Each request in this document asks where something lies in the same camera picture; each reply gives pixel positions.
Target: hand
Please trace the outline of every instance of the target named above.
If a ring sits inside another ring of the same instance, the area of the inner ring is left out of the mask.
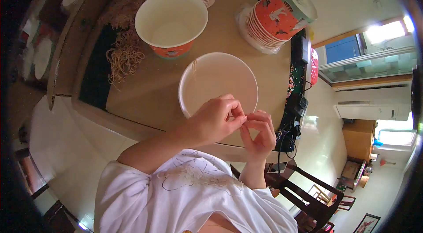
[[[265,162],[267,156],[275,148],[276,135],[273,129],[272,118],[265,111],[246,114],[247,121],[241,126],[241,138],[247,151],[249,162]],[[254,140],[251,139],[248,129],[260,132]]]
[[[235,117],[229,121],[229,113]],[[239,129],[247,117],[232,94],[210,99],[182,126],[193,135],[196,146],[219,142]]]

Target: cabinet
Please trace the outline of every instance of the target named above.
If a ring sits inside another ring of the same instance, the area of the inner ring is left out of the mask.
[[[360,50],[355,36],[326,45],[327,64],[351,59],[356,56],[360,56]]]
[[[370,161],[375,127],[375,120],[355,120],[343,125],[342,134],[349,157]]]

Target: person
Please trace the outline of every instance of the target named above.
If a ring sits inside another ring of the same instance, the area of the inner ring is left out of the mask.
[[[237,129],[247,155],[239,180],[223,160],[195,150]],[[259,131],[254,140],[249,129]],[[297,222],[264,180],[275,144],[268,113],[244,114],[231,94],[211,99],[185,123],[129,147],[105,167],[94,231],[297,232]]]

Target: orange paper bowl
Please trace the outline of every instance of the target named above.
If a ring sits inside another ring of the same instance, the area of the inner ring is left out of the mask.
[[[157,55],[175,59],[191,49],[208,17],[201,0],[147,0],[135,15],[135,29]]]

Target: finger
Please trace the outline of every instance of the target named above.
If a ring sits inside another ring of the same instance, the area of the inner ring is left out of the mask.
[[[263,142],[273,144],[276,141],[275,133],[267,122],[256,121],[256,120],[248,120],[244,123],[249,129],[256,129],[259,130],[263,137]]]
[[[233,133],[235,130],[239,129],[242,124],[244,124],[247,120],[247,117],[244,115],[236,117],[234,120],[227,122],[228,129],[230,134]]]
[[[239,128],[241,132],[241,140],[244,143],[244,146],[246,149],[252,147],[254,145],[254,142],[251,139],[250,131],[245,125],[241,125]]]
[[[244,110],[242,110],[241,103],[237,99],[229,99],[225,100],[226,106],[229,107],[232,115],[237,116],[244,116]]]
[[[264,112],[257,112],[257,113],[246,114],[246,116],[248,121],[256,120],[256,121],[266,122],[269,124],[271,129],[274,129],[273,123],[272,123],[272,117],[270,116],[270,114],[267,114]]]
[[[219,96],[217,99],[235,99],[230,93]]]

